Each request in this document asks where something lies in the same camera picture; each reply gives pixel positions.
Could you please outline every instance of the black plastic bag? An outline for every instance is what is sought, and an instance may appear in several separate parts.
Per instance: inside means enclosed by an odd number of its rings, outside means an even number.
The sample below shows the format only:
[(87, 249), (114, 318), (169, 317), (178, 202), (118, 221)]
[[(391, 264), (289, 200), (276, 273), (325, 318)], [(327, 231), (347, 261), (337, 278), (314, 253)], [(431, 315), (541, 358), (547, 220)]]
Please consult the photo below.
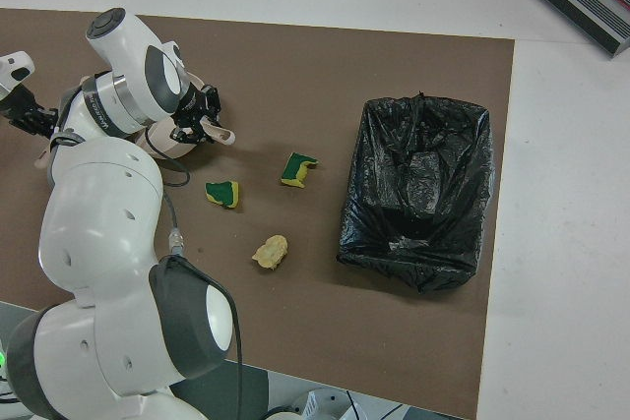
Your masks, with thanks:
[(363, 108), (350, 169), (341, 263), (419, 292), (477, 270), (494, 163), (488, 111), (450, 98), (380, 98)]

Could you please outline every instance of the brown mat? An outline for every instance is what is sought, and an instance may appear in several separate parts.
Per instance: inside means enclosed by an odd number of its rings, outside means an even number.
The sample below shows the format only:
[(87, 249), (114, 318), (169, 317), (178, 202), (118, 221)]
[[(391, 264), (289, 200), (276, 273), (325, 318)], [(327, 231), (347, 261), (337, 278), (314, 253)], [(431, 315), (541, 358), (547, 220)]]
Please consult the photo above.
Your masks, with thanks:
[[(84, 40), (93, 14), (1, 10), (0, 54), (24, 49), (40, 104), (105, 67)], [(191, 184), (170, 191), (191, 262), (224, 283), (238, 304), (245, 362), (424, 408), (475, 416), (505, 137), (513, 41), (146, 18), (175, 39), (188, 69), (219, 88), (232, 148), (184, 158)], [(425, 296), (397, 280), (335, 262), (340, 210), (365, 100), (449, 96), (487, 107), (496, 145), (495, 199), (479, 274)], [(68, 294), (37, 265), (49, 195), (32, 162), (46, 145), (0, 122), (0, 299), (41, 308)], [(291, 151), (315, 156), (305, 189), (281, 186)], [(179, 176), (165, 171), (167, 179)], [(241, 203), (206, 201), (204, 183), (233, 179)], [(165, 212), (157, 254), (166, 251)], [(274, 271), (250, 260), (283, 234), (289, 255)]]

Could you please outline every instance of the cable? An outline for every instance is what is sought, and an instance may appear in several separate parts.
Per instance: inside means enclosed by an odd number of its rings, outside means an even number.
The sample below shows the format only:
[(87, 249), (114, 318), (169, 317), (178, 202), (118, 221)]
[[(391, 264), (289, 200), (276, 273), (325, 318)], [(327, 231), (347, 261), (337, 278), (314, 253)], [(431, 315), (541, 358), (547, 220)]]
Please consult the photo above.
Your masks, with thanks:
[(356, 411), (356, 405), (354, 405), (354, 400), (352, 400), (352, 396), (350, 395), (350, 391), (346, 390), (346, 394), (347, 394), (347, 398), (350, 399), (350, 405), (352, 405), (352, 410), (354, 410), (354, 416), (356, 417), (356, 420), (360, 420), (358, 418), (358, 412)]
[(166, 193), (166, 191), (162, 193), (162, 197), (164, 198), (166, 206), (170, 211), (170, 221), (172, 222), (173, 228), (179, 228), (179, 226), (177, 225), (177, 213), (175, 212), (173, 201), (170, 199), (170, 196)]
[(184, 166), (181, 162), (179, 162), (177, 159), (173, 159), (172, 157), (164, 154), (162, 151), (158, 150), (153, 143), (151, 143), (151, 140), (149, 139), (149, 129), (145, 128), (145, 140), (147, 140), (147, 145), (149, 145), (149, 147), (151, 147), (151, 149), (153, 151), (155, 151), (157, 154), (159, 154), (161, 157), (163, 157), (164, 159), (167, 159), (168, 162), (171, 162), (173, 165), (175, 165), (176, 167), (179, 168), (178, 172), (183, 172), (184, 174), (186, 174), (186, 179), (183, 182), (164, 182), (164, 186), (167, 187), (184, 187), (186, 184), (188, 184), (190, 182), (190, 171), (188, 170), (188, 168), (186, 166)]
[(232, 322), (234, 324), (234, 337), (236, 338), (236, 382), (237, 382), (237, 400), (236, 400), (236, 420), (240, 420), (243, 406), (243, 352), (240, 339), (240, 324), (238, 322), (238, 312), (236, 311), (236, 303), (231, 294), (219, 282), (212, 279), (209, 275), (195, 268), (186, 258), (177, 255), (171, 255), (168, 258), (169, 263), (181, 265), (183, 268), (190, 270), (199, 278), (206, 281), (213, 288), (218, 290), (227, 300), (229, 310), (232, 313)]
[(403, 405), (401, 403), (398, 404), (398, 406), (394, 407), (392, 410), (390, 410), (389, 412), (387, 412), (385, 415), (383, 415), (381, 417), (381, 420), (385, 420), (387, 417), (389, 417), (391, 414), (393, 414), (396, 410), (398, 410), (399, 408), (401, 408)]

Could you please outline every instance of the green scouring pad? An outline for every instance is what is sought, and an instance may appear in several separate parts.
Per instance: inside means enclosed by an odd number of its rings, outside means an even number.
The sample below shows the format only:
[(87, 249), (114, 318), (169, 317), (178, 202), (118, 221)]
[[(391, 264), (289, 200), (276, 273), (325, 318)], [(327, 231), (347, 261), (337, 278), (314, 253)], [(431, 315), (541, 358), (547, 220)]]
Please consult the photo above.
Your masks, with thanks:
[(238, 183), (236, 181), (207, 182), (206, 197), (210, 202), (234, 209), (238, 204)]
[(288, 158), (288, 162), (284, 167), (284, 172), (280, 178), (280, 182), (287, 186), (304, 187), (304, 178), (308, 172), (309, 165), (317, 164), (317, 159), (314, 157), (305, 156), (304, 154), (298, 154), (292, 152)]

